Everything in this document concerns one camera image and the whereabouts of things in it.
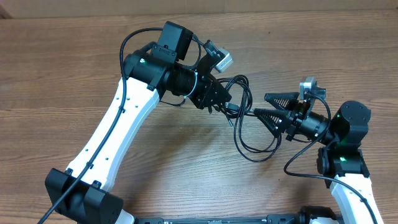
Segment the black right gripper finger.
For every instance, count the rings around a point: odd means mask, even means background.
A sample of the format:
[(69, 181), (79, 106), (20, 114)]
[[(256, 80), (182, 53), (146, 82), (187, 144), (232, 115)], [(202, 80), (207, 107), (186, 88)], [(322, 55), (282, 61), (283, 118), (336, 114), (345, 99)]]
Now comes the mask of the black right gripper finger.
[(256, 108), (254, 115), (259, 119), (271, 134), (277, 138), (285, 132), (290, 124), (290, 111), (288, 110), (269, 110)]
[(299, 93), (266, 93), (264, 99), (276, 109), (294, 109), (298, 101)]

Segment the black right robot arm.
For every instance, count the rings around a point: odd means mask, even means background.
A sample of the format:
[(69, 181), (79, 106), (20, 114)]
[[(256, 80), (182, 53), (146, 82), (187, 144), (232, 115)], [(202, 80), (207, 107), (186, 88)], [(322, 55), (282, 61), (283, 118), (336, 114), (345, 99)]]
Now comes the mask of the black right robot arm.
[(369, 169), (361, 151), (361, 141), (369, 130), (371, 110), (358, 101), (344, 102), (334, 116), (312, 111), (315, 100), (326, 105), (325, 91), (268, 93), (265, 100), (273, 109), (255, 109), (254, 115), (268, 130), (288, 141), (305, 136), (318, 150), (317, 174), (336, 200), (345, 223), (382, 223), (374, 199)]

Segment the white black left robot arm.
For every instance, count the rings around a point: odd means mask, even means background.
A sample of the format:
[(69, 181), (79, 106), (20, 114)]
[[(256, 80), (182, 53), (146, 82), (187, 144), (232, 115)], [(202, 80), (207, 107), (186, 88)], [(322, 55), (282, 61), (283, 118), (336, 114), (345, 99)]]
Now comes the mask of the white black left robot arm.
[(191, 100), (200, 110), (218, 110), (231, 95), (212, 75), (224, 72), (231, 54), (202, 42), (189, 29), (166, 22), (160, 37), (129, 55), (120, 54), (121, 79), (92, 137), (63, 171), (52, 169), (45, 187), (52, 206), (77, 223), (136, 223), (112, 194), (120, 165), (139, 128), (165, 92)]

